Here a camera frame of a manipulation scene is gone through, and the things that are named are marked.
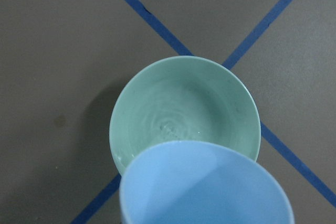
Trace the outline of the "mint green bowl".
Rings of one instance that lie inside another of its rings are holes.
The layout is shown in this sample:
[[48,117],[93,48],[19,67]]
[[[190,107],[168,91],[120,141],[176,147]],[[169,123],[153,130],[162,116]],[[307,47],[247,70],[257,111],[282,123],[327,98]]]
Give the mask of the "mint green bowl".
[[145,67],[121,91],[109,127],[120,174],[148,147],[180,140],[210,142],[258,158],[257,106],[227,68],[196,56],[165,58]]

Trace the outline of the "light blue plastic cup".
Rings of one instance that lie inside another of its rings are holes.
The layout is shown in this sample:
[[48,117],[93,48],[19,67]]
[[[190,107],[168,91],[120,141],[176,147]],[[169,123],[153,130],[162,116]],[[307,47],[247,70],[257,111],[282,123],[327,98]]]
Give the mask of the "light blue plastic cup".
[[294,223],[282,187],[228,148],[172,141],[148,148],[120,183],[123,223]]

